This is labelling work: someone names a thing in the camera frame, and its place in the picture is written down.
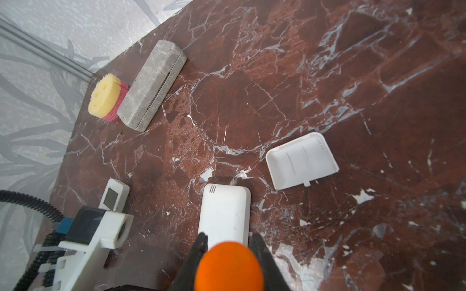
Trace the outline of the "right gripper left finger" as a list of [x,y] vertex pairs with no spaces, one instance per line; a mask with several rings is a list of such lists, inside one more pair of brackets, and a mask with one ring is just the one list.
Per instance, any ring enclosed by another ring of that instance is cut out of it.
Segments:
[[192,291],[194,290],[194,281],[197,268],[204,254],[208,251],[208,236],[201,232],[198,234],[192,245],[182,267],[177,273],[175,280],[172,282],[170,291]]

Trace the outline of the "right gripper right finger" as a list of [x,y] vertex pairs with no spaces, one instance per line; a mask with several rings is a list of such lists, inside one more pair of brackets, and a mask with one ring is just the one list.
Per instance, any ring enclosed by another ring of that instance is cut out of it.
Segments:
[[253,233],[249,243],[249,249],[259,261],[264,278],[265,291],[290,291],[282,273],[280,272],[271,251],[265,244],[263,237],[258,233]]

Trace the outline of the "white remote with batteries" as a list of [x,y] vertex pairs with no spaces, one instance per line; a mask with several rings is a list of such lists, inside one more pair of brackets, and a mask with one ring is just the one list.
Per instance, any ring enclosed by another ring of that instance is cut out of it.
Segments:
[[208,248],[225,242],[248,245],[251,192],[242,186],[207,184],[203,189],[198,233]]

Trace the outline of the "white battery cover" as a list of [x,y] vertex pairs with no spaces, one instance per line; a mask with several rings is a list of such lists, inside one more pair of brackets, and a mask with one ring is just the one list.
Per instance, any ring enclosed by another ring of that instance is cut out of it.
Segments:
[[271,149],[266,163],[276,190],[284,190],[325,178],[339,166],[321,133],[312,132]]

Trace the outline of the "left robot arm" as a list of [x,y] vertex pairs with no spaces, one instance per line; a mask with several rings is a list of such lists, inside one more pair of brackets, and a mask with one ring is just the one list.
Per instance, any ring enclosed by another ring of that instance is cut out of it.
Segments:
[[26,291],[35,281],[50,252],[32,254],[43,218],[54,223],[63,214],[40,198],[1,190],[1,290]]

